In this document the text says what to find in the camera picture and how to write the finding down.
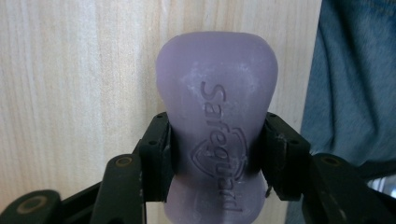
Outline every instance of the lavender silicone block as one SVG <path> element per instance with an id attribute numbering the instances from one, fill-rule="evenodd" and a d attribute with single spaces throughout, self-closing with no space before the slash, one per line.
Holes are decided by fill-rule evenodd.
<path id="1" fill-rule="evenodd" d="M 251 223 L 264 179 L 251 146 L 274 93 L 276 57 L 256 35 L 179 35 L 157 59 L 157 87 L 176 137 L 176 175 L 164 205 L 174 223 Z"/>

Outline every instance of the blue fabric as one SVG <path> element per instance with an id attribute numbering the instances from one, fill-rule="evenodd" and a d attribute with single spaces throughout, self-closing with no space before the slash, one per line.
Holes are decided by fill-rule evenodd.
<path id="1" fill-rule="evenodd" d="M 396 0 L 323 0 L 302 135 L 355 165 L 396 160 Z"/>

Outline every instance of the light wooden surface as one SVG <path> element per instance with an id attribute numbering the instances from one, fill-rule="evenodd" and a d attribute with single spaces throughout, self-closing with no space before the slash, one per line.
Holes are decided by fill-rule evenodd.
<path id="1" fill-rule="evenodd" d="M 171 37 L 260 35 L 279 77 L 270 111 L 299 130 L 320 1 L 0 0 L 0 211 L 22 194 L 63 198 L 98 182 L 163 111 L 154 64 Z M 158 203 L 149 223 L 165 223 Z M 283 223 L 269 200 L 258 223 Z"/>

